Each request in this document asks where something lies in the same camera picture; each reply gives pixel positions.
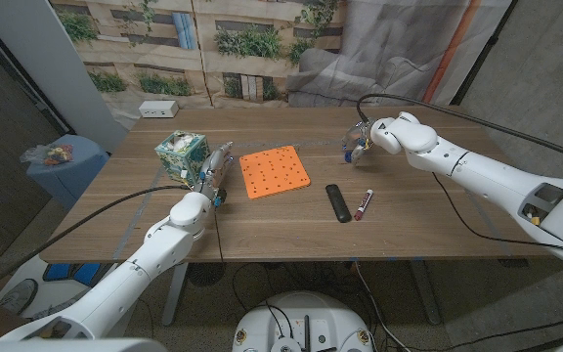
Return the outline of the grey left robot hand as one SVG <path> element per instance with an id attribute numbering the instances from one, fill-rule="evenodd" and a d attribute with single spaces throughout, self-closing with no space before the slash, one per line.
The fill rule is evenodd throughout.
<path id="1" fill-rule="evenodd" d="M 233 142 L 227 142 L 211 153 L 201 166 L 199 179 L 194 186 L 195 192 L 207 196 L 214 205 L 218 204 L 216 198 L 221 184 L 234 160 L 232 146 Z"/>

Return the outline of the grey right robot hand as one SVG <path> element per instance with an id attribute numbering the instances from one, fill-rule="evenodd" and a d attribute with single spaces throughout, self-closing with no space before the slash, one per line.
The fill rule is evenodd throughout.
<path id="1" fill-rule="evenodd" d="M 365 151 L 372 146 L 369 134 L 373 124 L 373 119 L 359 121 L 347 130 L 341 140 L 346 162 L 355 165 Z"/>

